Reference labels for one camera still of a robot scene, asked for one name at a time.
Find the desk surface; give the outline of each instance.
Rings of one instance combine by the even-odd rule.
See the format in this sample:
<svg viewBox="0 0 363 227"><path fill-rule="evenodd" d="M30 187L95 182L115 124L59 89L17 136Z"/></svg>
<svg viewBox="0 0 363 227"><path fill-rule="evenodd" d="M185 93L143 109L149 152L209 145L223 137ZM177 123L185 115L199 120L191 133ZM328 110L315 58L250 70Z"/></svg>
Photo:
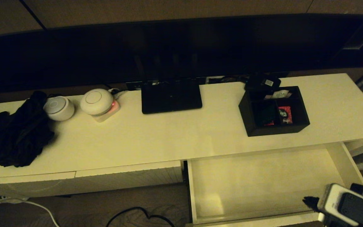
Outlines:
<svg viewBox="0 0 363 227"><path fill-rule="evenodd" d="M79 109L82 95L70 96L75 115L55 122L56 138L30 166L1 167L0 177L92 170L316 145L363 138L363 93L346 74L281 79L299 86L310 125L299 133L248 137L238 104L243 83L200 86L203 108L143 115L141 92L119 98L121 109L98 123ZM23 103L0 103L14 113Z"/></svg>

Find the wooden floor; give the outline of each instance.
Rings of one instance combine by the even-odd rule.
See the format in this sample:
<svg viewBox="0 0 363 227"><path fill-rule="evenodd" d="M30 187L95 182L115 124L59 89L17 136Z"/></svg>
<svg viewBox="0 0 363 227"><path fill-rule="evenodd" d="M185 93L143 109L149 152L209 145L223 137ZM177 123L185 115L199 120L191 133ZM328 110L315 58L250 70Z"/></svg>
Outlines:
<svg viewBox="0 0 363 227"><path fill-rule="evenodd" d="M61 227L105 227L115 214L143 207L149 214L167 217L176 227L189 222L185 184L122 189L64 197L40 197L29 201L49 208ZM0 227L55 227L48 213L30 204L0 204ZM112 221L116 227L169 227L158 218L147 220L142 211L130 211Z"/></svg>

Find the open drawer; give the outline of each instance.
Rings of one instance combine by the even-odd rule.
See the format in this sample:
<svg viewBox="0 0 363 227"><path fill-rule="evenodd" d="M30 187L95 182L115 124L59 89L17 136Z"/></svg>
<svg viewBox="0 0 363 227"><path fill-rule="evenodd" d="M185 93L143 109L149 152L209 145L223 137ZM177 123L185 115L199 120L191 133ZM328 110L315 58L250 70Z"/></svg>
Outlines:
<svg viewBox="0 0 363 227"><path fill-rule="evenodd" d="M303 197L322 196L330 183L363 184L343 143L194 159L187 166L194 226L316 221Z"/></svg>

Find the white label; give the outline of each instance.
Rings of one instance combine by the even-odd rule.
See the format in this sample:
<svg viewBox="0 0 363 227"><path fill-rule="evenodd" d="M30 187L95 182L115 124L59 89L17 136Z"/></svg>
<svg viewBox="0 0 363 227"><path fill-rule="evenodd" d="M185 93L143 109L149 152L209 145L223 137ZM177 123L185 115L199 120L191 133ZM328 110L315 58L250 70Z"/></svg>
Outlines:
<svg viewBox="0 0 363 227"><path fill-rule="evenodd" d="M276 91L274 92L273 96L271 97L272 99L281 99L281 98L285 98L286 95L288 94L288 90L280 90L280 91Z"/></svg>
<svg viewBox="0 0 363 227"><path fill-rule="evenodd" d="M265 84L271 87L274 84L274 82L272 82L271 80L266 79Z"/></svg>

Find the black cloth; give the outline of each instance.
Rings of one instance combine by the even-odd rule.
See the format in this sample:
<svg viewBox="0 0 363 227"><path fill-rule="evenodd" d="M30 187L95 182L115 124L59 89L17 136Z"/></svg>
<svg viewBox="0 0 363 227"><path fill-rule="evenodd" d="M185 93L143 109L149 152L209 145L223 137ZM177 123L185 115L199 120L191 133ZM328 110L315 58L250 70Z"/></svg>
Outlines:
<svg viewBox="0 0 363 227"><path fill-rule="evenodd" d="M0 126L0 165L28 166L53 138L49 118L43 110L47 96L35 91L23 105Z"/></svg>

